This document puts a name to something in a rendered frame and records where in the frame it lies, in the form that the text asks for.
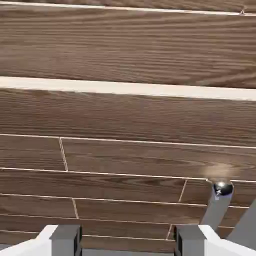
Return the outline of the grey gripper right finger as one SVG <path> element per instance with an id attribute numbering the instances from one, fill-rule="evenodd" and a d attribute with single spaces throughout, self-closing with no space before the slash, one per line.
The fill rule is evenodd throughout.
<path id="1" fill-rule="evenodd" d="M 256 250 L 222 239 L 209 225 L 178 225 L 174 256 L 256 256 Z"/>

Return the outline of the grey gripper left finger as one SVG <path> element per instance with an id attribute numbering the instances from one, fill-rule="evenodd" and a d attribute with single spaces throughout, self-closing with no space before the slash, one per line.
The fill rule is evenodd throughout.
<path id="1" fill-rule="evenodd" d="M 0 256 L 82 256 L 82 226 L 46 225 L 34 239 L 0 250 Z"/>

